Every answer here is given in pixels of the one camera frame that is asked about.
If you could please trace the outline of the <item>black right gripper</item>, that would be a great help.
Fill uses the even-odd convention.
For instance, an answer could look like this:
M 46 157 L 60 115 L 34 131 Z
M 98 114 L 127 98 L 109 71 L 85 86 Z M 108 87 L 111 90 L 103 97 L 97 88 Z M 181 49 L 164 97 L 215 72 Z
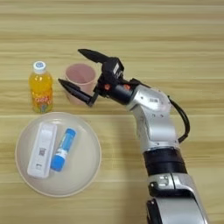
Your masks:
M 94 63 L 103 64 L 109 60 L 108 56 L 97 51 L 79 49 L 78 52 Z M 127 105 L 130 102 L 130 98 L 133 95 L 135 88 L 138 85 L 141 85 L 141 82 L 136 79 L 107 80 L 101 76 L 97 83 L 99 93 L 96 92 L 93 95 L 90 95 L 83 92 L 80 87 L 68 80 L 58 79 L 58 82 L 69 94 L 86 103 L 89 107 L 94 105 L 98 95 L 105 98 L 110 98 L 122 105 Z

